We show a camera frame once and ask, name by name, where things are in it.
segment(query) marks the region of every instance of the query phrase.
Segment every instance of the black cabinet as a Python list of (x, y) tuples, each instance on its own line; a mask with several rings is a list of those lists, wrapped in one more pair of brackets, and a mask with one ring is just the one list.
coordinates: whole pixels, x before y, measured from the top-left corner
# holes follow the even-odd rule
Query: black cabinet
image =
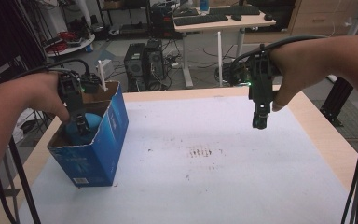
[[(120, 34), (115, 35), (115, 36), (125, 36), (125, 37), (140, 36), (141, 37), (141, 36), (149, 36), (150, 35), (151, 27), (150, 27), (150, 1), (149, 0), (139, 1), (135, 5), (124, 4), (124, 6), (122, 6), (120, 8), (103, 8), (103, 7), (101, 7), (100, 1), (99, 0), (96, 0), (96, 1), (97, 1), (98, 9), (100, 11), (103, 27), (106, 27), (106, 22), (104, 21), (104, 18), (103, 18), (104, 13), (107, 13), (107, 16), (109, 18), (109, 24), (112, 25), (113, 24), (112, 17), (110, 15), (111, 11), (128, 10), (129, 15), (130, 15), (130, 23), (120, 27)], [(145, 9), (146, 24), (143, 24), (143, 23), (133, 24), (132, 18), (131, 18), (131, 10), (142, 8), (142, 7)]]

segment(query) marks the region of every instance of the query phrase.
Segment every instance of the cabinet handle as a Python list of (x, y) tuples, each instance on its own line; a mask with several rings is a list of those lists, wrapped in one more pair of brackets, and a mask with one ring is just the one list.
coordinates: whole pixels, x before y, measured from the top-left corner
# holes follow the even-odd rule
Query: cabinet handle
[(326, 17), (316, 17), (312, 19), (313, 22), (324, 22), (325, 20)]

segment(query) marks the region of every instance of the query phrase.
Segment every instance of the keyboard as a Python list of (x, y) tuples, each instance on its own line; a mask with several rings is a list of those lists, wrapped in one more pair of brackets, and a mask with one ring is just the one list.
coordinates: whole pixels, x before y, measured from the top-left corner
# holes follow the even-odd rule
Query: keyboard
[(260, 15), (260, 10), (254, 6), (211, 7), (209, 15)]
[(183, 25), (193, 25), (193, 24), (202, 24), (208, 22), (215, 22), (215, 21), (228, 21), (228, 18), (223, 15), (205, 15), (205, 16), (195, 16), (195, 17), (182, 17), (173, 19), (177, 26)]

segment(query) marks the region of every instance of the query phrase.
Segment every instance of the wooden desk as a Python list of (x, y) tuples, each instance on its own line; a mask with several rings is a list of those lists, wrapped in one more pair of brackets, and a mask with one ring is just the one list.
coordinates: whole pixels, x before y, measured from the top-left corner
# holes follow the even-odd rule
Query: wooden desk
[(265, 21), (264, 20), (265, 14), (260, 12), (260, 15), (256, 16), (242, 16), (242, 20), (234, 21), (229, 16), (228, 21), (219, 21), (219, 22), (209, 22), (203, 24), (195, 24), (195, 25), (185, 25), (185, 26), (176, 26), (175, 31), (182, 33), (183, 40), (183, 64), (182, 64), (182, 71), (183, 76), (185, 77), (186, 87), (188, 89), (193, 88), (193, 81), (191, 79), (190, 71), (188, 70), (188, 58), (187, 58), (187, 43), (186, 38), (190, 32), (197, 32), (197, 31), (215, 31), (215, 32), (223, 32), (225, 30), (233, 30), (239, 29), (238, 31), (238, 38), (237, 38), (237, 57), (241, 55), (242, 52), (242, 44), (243, 39), (245, 36), (245, 28), (250, 27), (259, 27), (259, 26), (270, 26), (274, 25), (276, 21)]
[[(246, 88), (223, 88), (189, 91), (159, 91), (159, 92), (134, 92), (125, 93), (126, 102), (137, 101), (160, 101), (175, 99), (195, 99), (214, 96), (242, 96), (247, 94)], [(331, 167), (334, 174), (341, 181), (342, 185), (349, 189), (357, 159), (357, 153), (345, 141), (336, 129), (324, 118), (319, 110), (301, 92), (289, 105), (290, 110), (309, 136), (312, 143), (321, 153), (326, 163)], [(32, 185), (45, 166), (50, 154), (47, 150), (47, 143), (55, 133), (60, 122), (53, 120), (50, 127), (34, 149), (34, 152), (24, 164), (28, 180)], [(16, 186), (20, 186), (20, 181), (15, 178)], [(23, 201), (23, 193), (19, 195), (19, 204)], [(8, 223), (6, 215), (0, 205), (0, 223)]]

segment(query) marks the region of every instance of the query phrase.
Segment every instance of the white paper on desk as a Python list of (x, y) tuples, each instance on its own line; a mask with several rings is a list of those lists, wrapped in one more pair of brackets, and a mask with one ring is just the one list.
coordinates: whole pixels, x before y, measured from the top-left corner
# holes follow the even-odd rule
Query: white paper on desk
[[(288, 109), (252, 128), (246, 97), (126, 103), (113, 187), (73, 186), (52, 158), (32, 192), (42, 223), (339, 223), (347, 198)], [(32, 223), (21, 207), (21, 223)]]

